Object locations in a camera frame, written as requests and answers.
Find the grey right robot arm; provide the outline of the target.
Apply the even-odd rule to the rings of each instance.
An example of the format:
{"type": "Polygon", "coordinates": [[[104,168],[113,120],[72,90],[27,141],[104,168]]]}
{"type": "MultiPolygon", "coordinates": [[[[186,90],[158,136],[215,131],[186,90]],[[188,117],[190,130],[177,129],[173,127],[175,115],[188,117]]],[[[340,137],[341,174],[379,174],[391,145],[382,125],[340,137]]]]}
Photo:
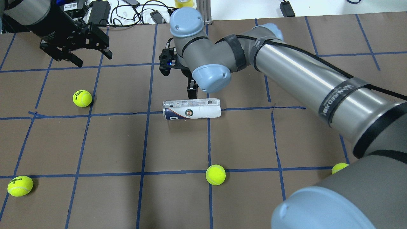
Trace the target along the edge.
{"type": "Polygon", "coordinates": [[[202,91],[227,86],[231,73],[252,65],[336,129],[358,161],[294,192],[271,217],[272,229],[405,229],[406,99],[284,42],[272,23],[212,43],[198,10],[183,7],[169,19],[175,47],[160,55],[162,74],[189,71],[202,91]]]}

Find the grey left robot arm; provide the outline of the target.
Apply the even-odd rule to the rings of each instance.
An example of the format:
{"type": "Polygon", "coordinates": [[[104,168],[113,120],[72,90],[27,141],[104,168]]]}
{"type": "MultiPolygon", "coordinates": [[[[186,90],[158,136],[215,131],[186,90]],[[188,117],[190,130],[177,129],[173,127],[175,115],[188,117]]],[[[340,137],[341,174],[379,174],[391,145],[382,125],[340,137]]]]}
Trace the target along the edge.
{"type": "Polygon", "coordinates": [[[40,37],[40,49],[55,61],[69,61],[77,67],[83,61],[73,51],[98,50],[112,59],[109,36],[97,24],[74,20],[55,0],[2,0],[1,15],[7,15],[40,37]]]}

